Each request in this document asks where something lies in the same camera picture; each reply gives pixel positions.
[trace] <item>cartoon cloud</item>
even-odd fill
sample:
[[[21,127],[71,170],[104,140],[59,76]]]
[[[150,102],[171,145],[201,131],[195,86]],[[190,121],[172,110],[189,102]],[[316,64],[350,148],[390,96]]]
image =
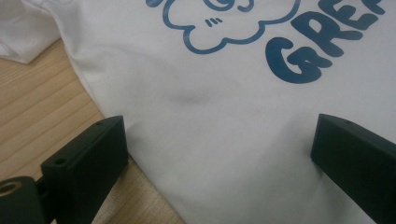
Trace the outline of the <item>cartoon cloud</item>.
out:
[[[147,0],[157,7],[163,0]],[[301,0],[167,0],[163,22],[183,31],[186,47],[209,54],[227,44],[245,45],[259,39],[265,26],[290,20]]]

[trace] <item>black plastic part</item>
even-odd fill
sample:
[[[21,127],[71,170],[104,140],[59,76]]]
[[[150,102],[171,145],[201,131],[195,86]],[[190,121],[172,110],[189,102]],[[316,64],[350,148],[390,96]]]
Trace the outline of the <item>black plastic part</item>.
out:
[[[43,177],[39,178],[35,183],[38,190],[38,197],[40,199],[41,207],[44,213],[44,218],[46,219],[47,223],[51,223],[51,221],[55,219],[56,203],[55,201],[53,201],[47,183],[44,181]]]
[[[396,223],[396,145],[319,115],[311,158],[376,223]]]
[[[127,163],[122,117],[93,124],[44,161],[57,223],[91,223]]]
[[[21,176],[0,182],[0,223],[46,224],[35,181]]]

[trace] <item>white fabric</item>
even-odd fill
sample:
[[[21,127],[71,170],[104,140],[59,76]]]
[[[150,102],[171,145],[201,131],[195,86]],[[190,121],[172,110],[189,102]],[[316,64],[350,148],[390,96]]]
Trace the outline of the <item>white fabric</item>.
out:
[[[59,38],[51,15],[35,1],[0,0],[0,56],[29,63]]]
[[[324,11],[331,2],[339,16]],[[86,90],[106,116],[124,116],[130,153],[187,222],[374,223],[309,154],[319,113],[396,142],[396,1],[42,7]],[[293,60],[321,77],[297,75]]]

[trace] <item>wood grain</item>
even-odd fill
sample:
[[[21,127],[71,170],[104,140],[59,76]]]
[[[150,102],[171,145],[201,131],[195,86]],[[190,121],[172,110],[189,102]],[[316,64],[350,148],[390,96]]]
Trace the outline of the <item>wood grain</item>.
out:
[[[30,64],[0,59],[0,180],[41,176],[40,164],[103,118],[62,40]],[[94,223],[183,223],[130,159]]]

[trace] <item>round hole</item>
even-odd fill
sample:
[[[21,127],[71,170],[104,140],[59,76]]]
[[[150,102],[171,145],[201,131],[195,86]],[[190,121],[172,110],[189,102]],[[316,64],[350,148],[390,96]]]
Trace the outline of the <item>round hole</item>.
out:
[[[60,158],[60,159],[58,159],[58,160],[55,161],[55,164],[57,164],[57,165],[62,165],[62,164],[64,164],[65,162],[66,162],[66,159]]]
[[[7,196],[15,191],[17,191],[22,186],[19,181],[9,182],[0,186],[0,197]]]

